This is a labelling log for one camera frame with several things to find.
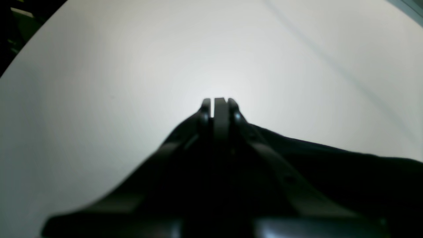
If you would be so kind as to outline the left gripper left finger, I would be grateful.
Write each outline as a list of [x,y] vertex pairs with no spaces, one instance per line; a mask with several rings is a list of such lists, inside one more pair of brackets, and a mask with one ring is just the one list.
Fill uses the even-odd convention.
[[188,150],[211,126],[211,100],[179,124],[160,147],[115,189],[80,211],[49,218],[44,238],[142,238],[179,235],[179,221],[160,194]]

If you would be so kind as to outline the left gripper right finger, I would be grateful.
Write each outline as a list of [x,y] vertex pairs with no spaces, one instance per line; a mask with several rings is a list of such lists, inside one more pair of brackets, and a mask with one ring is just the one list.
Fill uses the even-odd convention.
[[254,223],[257,238],[387,238],[386,227],[347,209],[314,188],[290,163],[275,152],[250,126],[234,99],[228,99],[231,126],[265,162],[277,179],[288,204],[297,215],[259,218]]

